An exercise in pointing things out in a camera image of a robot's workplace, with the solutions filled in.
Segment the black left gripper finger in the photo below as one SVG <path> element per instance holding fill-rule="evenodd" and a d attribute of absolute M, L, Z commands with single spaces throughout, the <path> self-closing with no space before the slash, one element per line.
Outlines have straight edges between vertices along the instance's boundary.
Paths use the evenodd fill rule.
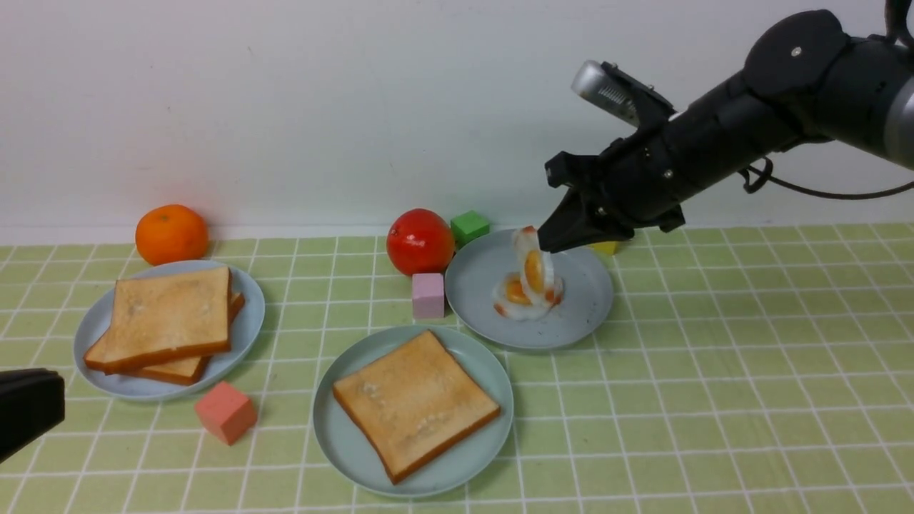
<path fill-rule="evenodd" d="M 46 368 L 1 371 L 1 462 L 63 422 L 65 388 Z"/>

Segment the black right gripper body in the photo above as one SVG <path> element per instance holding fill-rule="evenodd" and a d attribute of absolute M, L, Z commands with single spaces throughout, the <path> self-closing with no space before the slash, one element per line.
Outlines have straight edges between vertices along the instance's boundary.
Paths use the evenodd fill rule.
<path fill-rule="evenodd" d="M 598 155 L 561 151 L 545 164 L 552 188 L 577 188 L 634 230 L 685 223 L 683 202 L 721 182 L 722 124 L 676 118 L 642 127 Z"/>

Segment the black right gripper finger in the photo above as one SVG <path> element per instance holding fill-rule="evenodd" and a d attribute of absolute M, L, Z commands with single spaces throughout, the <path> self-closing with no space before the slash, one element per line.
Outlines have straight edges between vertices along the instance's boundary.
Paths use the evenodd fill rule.
<path fill-rule="evenodd" d="M 592 201 L 577 188 L 570 188 L 536 233 L 540 250 L 561 253 L 594 243 L 629 241 L 636 230 L 625 225 L 613 209 Z"/>

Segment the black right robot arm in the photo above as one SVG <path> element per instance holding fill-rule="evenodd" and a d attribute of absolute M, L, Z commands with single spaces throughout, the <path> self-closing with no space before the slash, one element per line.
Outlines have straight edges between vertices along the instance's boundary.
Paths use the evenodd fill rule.
<path fill-rule="evenodd" d="M 586 61 L 572 89 L 636 131 L 598 155 L 562 151 L 545 165 L 567 192 L 538 229 L 561 253 L 636 230 L 683 225 L 682 202 L 735 173 L 755 193 L 773 181 L 771 153 L 841 142 L 913 165 L 908 1 L 885 3 L 885 35 L 854 38 L 829 10 L 791 14 L 752 46 L 741 71 L 683 111 L 608 62 Z"/>

